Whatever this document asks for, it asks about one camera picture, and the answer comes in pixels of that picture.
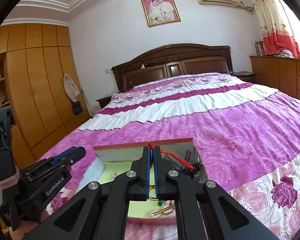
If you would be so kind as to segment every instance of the bride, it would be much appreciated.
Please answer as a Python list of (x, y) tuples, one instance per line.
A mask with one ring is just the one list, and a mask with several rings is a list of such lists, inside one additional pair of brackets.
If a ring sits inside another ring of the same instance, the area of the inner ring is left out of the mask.
[(160, 3), (157, 0), (152, 0), (149, 9), (150, 23), (164, 22), (164, 13), (160, 8)]

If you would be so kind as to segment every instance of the nightstand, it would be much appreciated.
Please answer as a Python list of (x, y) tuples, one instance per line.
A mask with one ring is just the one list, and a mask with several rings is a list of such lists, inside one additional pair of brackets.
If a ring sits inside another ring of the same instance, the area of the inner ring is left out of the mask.
[(241, 72), (236, 72), (236, 73), (230, 72), (230, 75), (235, 76), (245, 82), (250, 82), (250, 83), (254, 83), (254, 84), (256, 83), (256, 75), (257, 74), (251, 73), (249, 71), (241, 71)]
[(97, 102), (99, 102), (101, 109), (104, 108), (107, 104), (109, 104), (109, 102), (111, 101), (111, 96), (109, 97), (104, 97), (104, 98), (100, 98), (98, 100), (96, 100)]

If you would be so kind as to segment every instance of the bed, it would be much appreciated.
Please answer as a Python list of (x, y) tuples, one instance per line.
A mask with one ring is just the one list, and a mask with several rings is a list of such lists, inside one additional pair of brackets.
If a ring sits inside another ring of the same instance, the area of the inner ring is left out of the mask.
[[(300, 239), (300, 101), (230, 76), (230, 47), (173, 44), (112, 68), (120, 93), (43, 158), (86, 148), (55, 211), (98, 176), (93, 146), (193, 138), (209, 179), (280, 239)], [(128, 223), (126, 239), (177, 239), (176, 225)]]

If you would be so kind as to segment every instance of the wooden wardrobe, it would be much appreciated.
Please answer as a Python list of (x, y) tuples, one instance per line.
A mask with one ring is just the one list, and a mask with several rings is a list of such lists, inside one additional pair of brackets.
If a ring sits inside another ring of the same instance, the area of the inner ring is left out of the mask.
[(22, 169), (90, 116), (82, 94), (78, 100), (83, 112), (74, 115), (64, 91), (64, 74), (69, 74), (81, 90), (67, 27), (1, 26), (0, 59), (14, 119), (11, 129), (13, 156)]

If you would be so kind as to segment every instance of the black bag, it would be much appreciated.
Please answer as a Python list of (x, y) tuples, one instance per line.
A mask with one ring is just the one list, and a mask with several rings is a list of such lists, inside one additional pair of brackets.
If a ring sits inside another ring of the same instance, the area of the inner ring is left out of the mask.
[(72, 104), (72, 112), (75, 115), (82, 113), (82, 107), (81, 107), (80, 101), (76, 101), (76, 102), (72, 102), (72, 100), (70, 100), (70, 101)]

